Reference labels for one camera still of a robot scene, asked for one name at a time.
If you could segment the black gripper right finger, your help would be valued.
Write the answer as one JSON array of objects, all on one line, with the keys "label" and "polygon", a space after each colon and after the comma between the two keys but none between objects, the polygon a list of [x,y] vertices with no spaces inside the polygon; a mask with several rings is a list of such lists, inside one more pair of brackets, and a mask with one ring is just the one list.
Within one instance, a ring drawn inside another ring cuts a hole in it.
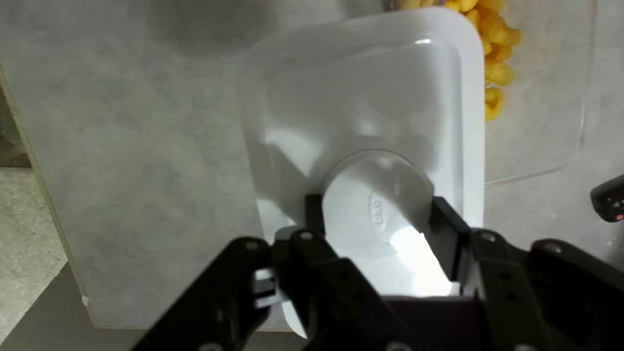
[{"label": "black gripper right finger", "polygon": [[491,351],[624,351],[624,273],[556,238],[521,250],[470,227],[445,197],[425,238],[460,295],[480,306]]}]

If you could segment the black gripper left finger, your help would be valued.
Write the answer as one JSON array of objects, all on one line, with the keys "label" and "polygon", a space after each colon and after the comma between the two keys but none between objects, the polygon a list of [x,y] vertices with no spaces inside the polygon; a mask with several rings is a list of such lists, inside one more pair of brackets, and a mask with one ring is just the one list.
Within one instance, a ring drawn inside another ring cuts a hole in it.
[{"label": "black gripper left finger", "polygon": [[304,225],[232,240],[174,301],[133,351],[244,351],[291,303],[306,332],[302,351],[417,351],[398,312],[326,240],[322,197],[304,197]]}]

